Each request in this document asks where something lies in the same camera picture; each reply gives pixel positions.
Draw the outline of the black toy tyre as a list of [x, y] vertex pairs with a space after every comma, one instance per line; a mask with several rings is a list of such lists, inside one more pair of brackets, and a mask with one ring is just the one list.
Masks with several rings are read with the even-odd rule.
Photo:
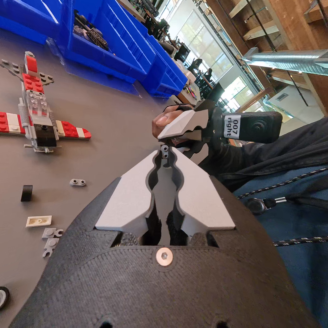
[[32, 199], [33, 185], [23, 185], [21, 202], [30, 202]]

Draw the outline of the background robot arms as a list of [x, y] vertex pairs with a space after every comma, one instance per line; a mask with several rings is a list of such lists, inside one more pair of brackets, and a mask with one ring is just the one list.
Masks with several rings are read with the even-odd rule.
[[149, 0], [130, 0], [129, 1], [137, 10], [142, 10], [145, 12], [147, 10], [154, 17], [157, 17], [159, 12], [156, 7]]

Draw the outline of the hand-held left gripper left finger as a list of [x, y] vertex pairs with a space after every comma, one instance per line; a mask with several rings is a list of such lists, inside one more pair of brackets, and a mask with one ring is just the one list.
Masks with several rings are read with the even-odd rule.
[[153, 189], [158, 183], [162, 152], [152, 152], [121, 176], [95, 228], [142, 237], [146, 245], [157, 245], [162, 223], [158, 218]]

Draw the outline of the metal ventilation duct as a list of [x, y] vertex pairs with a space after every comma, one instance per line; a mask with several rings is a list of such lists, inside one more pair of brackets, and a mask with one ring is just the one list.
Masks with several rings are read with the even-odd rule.
[[328, 75], [328, 50], [308, 51], [269, 51], [259, 52], [251, 48], [243, 57], [248, 65], [282, 69], [291, 72], [304, 72], [316, 75]]

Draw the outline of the pile of dark brick pieces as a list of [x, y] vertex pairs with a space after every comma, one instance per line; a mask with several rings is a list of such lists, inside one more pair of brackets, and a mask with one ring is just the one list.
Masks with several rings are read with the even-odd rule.
[[97, 45], [98, 47], [113, 53], [108, 46], [107, 41], [103, 38], [103, 34], [94, 24], [89, 22], [85, 16], [79, 14], [79, 11], [74, 9], [74, 26], [73, 33], [83, 37], [87, 41]]

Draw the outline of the empty blue storage bin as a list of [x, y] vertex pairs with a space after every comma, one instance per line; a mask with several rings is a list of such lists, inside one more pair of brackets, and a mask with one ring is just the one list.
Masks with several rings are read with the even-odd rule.
[[187, 82], [187, 77], [152, 35], [146, 36], [146, 41], [154, 50], [156, 57], [141, 85], [152, 96], [179, 95]]

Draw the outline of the grey clip brick plate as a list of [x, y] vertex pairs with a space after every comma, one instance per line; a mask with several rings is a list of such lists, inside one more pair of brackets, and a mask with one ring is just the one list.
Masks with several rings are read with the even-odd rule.
[[44, 229], [42, 239], [48, 239], [48, 238], [59, 238], [63, 235], [63, 229], [57, 229], [54, 227], [46, 227]]
[[44, 246], [43, 257], [50, 257], [59, 242], [59, 238], [48, 238]]

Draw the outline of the person's right hand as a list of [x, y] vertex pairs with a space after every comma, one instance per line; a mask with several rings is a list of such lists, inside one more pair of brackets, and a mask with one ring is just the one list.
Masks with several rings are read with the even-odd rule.
[[163, 131], [166, 125], [173, 122], [183, 111], [183, 106], [171, 105], [167, 106], [164, 111], [155, 117], [152, 121], [152, 135], [158, 138], [159, 134]]

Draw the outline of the blue bin with dark pile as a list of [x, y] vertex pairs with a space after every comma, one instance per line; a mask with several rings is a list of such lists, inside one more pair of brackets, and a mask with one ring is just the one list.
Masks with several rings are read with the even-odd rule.
[[[73, 32], [74, 10], [102, 32], [109, 51]], [[62, 1], [55, 42], [64, 58], [129, 83], [143, 82], [156, 59], [154, 50], [117, 1]]]

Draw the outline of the large blue storage bin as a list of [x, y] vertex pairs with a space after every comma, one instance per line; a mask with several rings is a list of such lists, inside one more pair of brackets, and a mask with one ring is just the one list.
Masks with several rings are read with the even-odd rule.
[[1, 28], [39, 44], [47, 38], [67, 46], [72, 38], [73, 1], [0, 1]]

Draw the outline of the person's right forearm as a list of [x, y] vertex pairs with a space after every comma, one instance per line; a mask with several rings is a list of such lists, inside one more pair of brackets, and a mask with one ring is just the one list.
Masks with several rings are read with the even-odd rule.
[[255, 177], [317, 167], [327, 161], [328, 118], [324, 117], [270, 144], [220, 144], [218, 150], [209, 148], [208, 157], [199, 167], [234, 192]]

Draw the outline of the red white toy brick airplane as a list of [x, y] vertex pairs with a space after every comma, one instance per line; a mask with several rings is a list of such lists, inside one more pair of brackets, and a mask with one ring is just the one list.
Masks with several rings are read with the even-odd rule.
[[22, 86], [19, 114], [0, 112], [1, 134], [24, 135], [30, 142], [25, 148], [46, 154], [60, 147], [60, 138], [91, 139], [88, 130], [55, 119], [44, 92], [44, 86], [54, 82], [53, 77], [39, 72], [32, 52], [25, 52], [23, 66], [1, 59], [1, 67], [18, 77]]

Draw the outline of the toy wheel with tyre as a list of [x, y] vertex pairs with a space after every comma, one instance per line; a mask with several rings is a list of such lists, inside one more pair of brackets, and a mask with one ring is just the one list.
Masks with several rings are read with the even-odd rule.
[[1, 286], [0, 287], [0, 309], [2, 309], [6, 305], [6, 303], [9, 300], [9, 297], [10, 297], [9, 289], [4, 286]]

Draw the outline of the person's blue garment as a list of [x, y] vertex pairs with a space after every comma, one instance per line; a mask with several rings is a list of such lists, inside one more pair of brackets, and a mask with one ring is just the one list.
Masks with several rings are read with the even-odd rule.
[[[256, 177], [233, 192], [235, 196], [282, 183], [310, 171], [325, 168], [327, 165], [290, 170]], [[327, 176], [327, 170], [307, 176], [301, 180], [264, 190], [256, 195], [241, 199], [276, 199], [305, 191], [317, 179]], [[290, 240], [302, 237], [327, 236], [327, 210], [285, 202], [257, 216], [273, 241]], [[328, 326], [328, 246], [327, 242], [306, 243], [277, 247], [288, 273], [306, 306], [322, 327]]]

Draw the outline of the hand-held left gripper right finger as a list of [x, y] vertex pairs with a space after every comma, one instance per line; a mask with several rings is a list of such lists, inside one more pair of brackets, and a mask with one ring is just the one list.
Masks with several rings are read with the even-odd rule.
[[236, 228], [211, 177], [176, 148], [169, 149], [173, 210], [167, 217], [170, 245], [187, 245], [196, 233]]

